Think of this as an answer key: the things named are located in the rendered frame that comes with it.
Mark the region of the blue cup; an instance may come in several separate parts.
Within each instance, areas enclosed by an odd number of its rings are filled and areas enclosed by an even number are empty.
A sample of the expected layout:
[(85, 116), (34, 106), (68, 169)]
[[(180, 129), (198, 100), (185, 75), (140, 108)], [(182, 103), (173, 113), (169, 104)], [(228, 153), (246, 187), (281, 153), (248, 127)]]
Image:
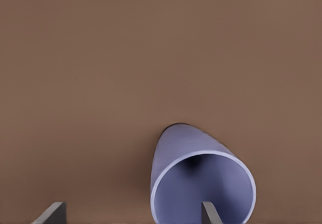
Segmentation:
[(206, 132), (189, 124), (167, 127), (152, 161), (150, 208), (157, 224), (201, 224), (211, 202), (224, 224), (246, 223), (256, 185), (247, 166)]

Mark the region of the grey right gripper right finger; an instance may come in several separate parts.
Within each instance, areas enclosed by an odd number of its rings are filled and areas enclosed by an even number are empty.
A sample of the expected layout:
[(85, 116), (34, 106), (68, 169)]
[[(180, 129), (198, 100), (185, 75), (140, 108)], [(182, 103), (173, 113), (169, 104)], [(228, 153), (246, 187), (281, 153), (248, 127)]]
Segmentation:
[(201, 203), (201, 223), (202, 224), (223, 224), (212, 202), (204, 201)]

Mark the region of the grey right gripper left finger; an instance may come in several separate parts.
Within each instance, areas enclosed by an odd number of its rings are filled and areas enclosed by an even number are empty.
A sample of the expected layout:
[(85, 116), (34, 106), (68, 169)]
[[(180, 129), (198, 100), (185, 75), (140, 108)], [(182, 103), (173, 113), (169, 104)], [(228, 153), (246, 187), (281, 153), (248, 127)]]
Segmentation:
[(67, 224), (66, 203), (54, 202), (31, 224)]

